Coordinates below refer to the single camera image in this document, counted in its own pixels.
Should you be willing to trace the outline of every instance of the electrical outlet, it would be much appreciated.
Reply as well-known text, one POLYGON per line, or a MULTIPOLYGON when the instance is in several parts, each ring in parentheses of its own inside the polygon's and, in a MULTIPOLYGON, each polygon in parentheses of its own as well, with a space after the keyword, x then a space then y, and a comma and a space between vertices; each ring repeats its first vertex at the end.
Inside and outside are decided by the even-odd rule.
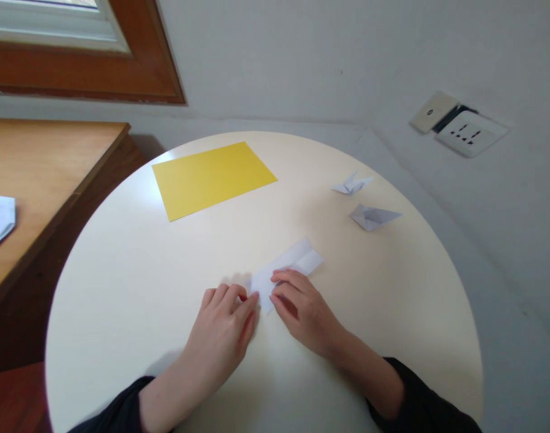
POLYGON ((473 158, 508 132, 507 128, 471 111, 462 111, 436 135, 438 141, 473 158))
POLYGON ((458 104, 456 98, 438 90, 418 111, 410 124, 418 131, 426 134, 458 104))

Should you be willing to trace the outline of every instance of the white wall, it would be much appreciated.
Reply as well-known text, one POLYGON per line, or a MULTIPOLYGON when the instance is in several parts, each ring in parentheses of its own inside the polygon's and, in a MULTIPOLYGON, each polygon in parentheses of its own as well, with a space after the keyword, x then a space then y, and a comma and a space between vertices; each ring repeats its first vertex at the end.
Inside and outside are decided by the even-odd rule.
POLYGON ((371 126, 550 332, 550 1, 449 2, 429 20, 371 126), (438 89, 510 133, 475 159, 421 137, 406 122, 438 89))
POLYGON ((550 432, 550 1, 160 4, 189 107, 0 96, 0 117, 128 121, 166 149, 266 129, 361 159, 459 270, 482 344, 484 429, 550 432), (476 159, 418 135, 407 122, 435 90, 509 135, 476 159))

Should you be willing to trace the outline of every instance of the yellow paper sheet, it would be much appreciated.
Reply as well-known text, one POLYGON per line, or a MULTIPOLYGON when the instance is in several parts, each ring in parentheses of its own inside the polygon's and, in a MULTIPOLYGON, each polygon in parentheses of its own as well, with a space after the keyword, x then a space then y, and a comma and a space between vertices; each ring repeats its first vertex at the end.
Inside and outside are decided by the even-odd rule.
POLYGON ((277 181, 245 142, 153 165, 169 221, 277 181))

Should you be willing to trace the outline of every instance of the black sleeve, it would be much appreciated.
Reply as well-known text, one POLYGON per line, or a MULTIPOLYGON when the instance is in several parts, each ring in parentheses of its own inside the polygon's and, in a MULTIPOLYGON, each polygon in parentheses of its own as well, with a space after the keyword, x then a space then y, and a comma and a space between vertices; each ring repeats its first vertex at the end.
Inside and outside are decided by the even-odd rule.
POLYGON ((142 433, 138 393, 153 379, 153 376, 137 379, 100 414, 74 427, 70 433, 142 433))
POLYGON ((369 401, 369 413, 385 433, 392 432, 458 432, 481 433, 476 422, 453 404, 429 389, 415 373, 395 358, 385 358, 400 375, 405 386, 405 399, 395 420, 386 420, 369 401))

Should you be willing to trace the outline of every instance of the wooden desk edge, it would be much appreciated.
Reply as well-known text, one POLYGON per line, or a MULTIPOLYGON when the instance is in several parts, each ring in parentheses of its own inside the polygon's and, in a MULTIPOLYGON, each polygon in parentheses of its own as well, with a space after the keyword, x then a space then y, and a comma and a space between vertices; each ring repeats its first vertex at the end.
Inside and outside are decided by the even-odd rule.
POLYGON ((86 190, 88 184, 94 179, 98 171, 105 165, 108 158, 113 154, 114 150, 120 145, 123 139, 127 136, 131 130, 131 125, 125 122, 113 122, 123 124, 124 127, 119 133, 117 138, 113 141, 112 145, 103 153, 94 167, 87 173, 82 182, 72 192, 71 196, 64 202, 58 212, 49 221, 44 230, 34 240, 32 245, 27 249, 26 253, 15 264, 12 270, 8 273, 4 281, 0 284, 0 302, 4 299, 10 288, 15 284, 16 280, 20 277, 21 273, 28 267, 40 250, 44 247, 46 241, 52 236, 56 227, 64 219, 64 216, 75 205, 81 194, 86 190))

